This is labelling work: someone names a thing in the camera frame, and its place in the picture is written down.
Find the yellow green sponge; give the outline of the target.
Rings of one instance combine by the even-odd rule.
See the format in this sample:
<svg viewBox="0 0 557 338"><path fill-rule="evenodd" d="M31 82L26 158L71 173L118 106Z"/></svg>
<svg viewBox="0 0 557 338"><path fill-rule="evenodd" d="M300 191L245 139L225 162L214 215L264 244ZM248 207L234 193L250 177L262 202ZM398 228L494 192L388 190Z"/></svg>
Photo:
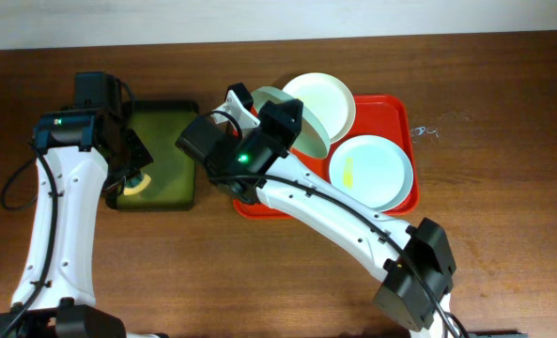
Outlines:
<svg viewBox="0 0 557 338"><path fill-rule="evenodd" d="M142 192L151 182L151 177L143 172L127 179L123 184L123 195L135 195Z"/></svg>

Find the pale green plate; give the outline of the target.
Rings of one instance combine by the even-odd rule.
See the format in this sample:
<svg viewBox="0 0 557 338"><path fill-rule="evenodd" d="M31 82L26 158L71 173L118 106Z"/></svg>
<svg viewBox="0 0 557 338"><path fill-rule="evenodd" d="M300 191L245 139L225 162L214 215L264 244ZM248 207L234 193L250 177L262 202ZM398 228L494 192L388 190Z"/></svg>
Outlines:
<svg viewBox="0 0 557 338"><path fill-rule="evenodd" d="M252 92L254 107L259 112L270 101L278 104L294 100L287 92L272 86L262 86ZM319 119L307 108L302 108L302 131L292 147L302 154L315 159L325 159L330 150L330 137Z"/></svg>

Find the cream plate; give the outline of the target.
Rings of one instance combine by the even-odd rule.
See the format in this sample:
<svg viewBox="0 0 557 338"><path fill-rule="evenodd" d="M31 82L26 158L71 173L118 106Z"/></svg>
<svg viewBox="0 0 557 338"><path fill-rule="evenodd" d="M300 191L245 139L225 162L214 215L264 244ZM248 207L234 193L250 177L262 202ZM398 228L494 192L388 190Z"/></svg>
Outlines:
<svg viewBox="0 0 557 338"><path fill-rule="evenodd" d="M321 72L304 73L290 80L283 91L304 103L328 133L332 144L343 139L352 128L356 103L349 88L338 78Z"/></svg>

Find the light blue plate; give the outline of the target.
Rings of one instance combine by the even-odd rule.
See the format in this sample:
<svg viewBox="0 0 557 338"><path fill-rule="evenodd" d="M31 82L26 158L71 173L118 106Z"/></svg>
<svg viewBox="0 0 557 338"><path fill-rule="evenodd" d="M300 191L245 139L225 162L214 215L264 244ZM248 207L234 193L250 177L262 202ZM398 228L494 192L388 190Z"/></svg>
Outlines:
<svg viewBox="0 0 557 338"><path fill-rule="evenodd" d="M414 173L396 143L376 135L346 140L329 163L331 184L376 211L398 207L410 195Z"/></svg>

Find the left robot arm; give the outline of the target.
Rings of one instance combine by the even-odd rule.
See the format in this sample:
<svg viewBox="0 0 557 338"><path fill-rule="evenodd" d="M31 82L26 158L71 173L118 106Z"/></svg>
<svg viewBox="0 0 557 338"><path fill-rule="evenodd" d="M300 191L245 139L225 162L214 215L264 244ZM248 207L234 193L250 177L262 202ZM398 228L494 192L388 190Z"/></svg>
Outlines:
<svg viewBox="0 0 557 338"><path fill-rule="evenodd" d="M101 193L152 159L125 118L87 111L43 115L30 147L39 190L29 253L0 337L126 337L96 307L92 256Z"/></svg>

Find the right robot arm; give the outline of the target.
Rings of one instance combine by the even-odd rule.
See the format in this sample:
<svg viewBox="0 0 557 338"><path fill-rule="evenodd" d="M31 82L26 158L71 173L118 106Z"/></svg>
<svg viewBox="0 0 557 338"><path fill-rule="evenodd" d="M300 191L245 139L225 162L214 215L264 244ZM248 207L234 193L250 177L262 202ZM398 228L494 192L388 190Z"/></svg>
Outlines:
<svg viewBox="0 0 557 338"><path fill-rule="evenodd" d="M384 215L314 174L290 152L309 129L324 129L300 100L267 102L252 115L237 100L210 112L206 127L228 121L205 158L209 179L242 201L282 211L357 259L381 285L375 304L413 337L465 337L451 314L456 262L444 229Z"/></svg>

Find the black water tray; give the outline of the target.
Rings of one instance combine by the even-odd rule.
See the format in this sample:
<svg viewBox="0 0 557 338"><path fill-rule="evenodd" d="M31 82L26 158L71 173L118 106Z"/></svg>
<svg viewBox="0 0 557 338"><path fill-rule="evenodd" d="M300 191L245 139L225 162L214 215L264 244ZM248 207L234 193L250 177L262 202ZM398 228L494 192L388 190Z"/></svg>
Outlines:
<svg viewBox="0 0 557 338"><path fill-rule="evenodd" d="M195 164L176 147L176 140L198 115L192 100L139 100L129 128L134 130L153 162L141 169L150 178L138 191L114 192L107 207L118 211L185 211L194 204Z"/></svg>

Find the red plastic tray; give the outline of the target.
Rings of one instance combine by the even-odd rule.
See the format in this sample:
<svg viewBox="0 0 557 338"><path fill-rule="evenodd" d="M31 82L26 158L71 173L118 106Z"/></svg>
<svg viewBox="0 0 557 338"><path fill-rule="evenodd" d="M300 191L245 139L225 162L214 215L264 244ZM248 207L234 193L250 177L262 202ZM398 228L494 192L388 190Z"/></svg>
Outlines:
<svg viewBox="0 0 557 338"><path fill-rule="evenodd" d="M376 135L384 137L398 146L410 158L414 181L407 199L398 207L382 211L388 215L403 215L413 211L420 199L419 184L415 177L415 163L413 158L413 148L409 133L409 121L403 103L389 95L357 95L356 118L348 134L336 144L332 145L329 157L323 160L313 159L297 152L296 155L302 163L311 169L315 174L330 182L329 163L334 151L346 140L360 135Z"/></svg>

